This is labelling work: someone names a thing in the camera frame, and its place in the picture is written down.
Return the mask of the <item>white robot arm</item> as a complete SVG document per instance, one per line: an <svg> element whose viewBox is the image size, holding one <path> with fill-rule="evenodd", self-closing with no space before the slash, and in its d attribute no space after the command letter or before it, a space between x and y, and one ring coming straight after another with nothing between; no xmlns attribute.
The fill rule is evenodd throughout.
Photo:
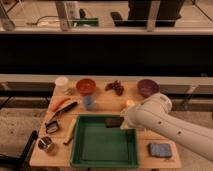
<svg viewBox="0 0 213 171"><path fill-rule="evenodd" d="M125 107L122 116L130 128L148 128L213 162L213 129L173 117L169 114L171 109L171 100L155 93Z"/></svg>

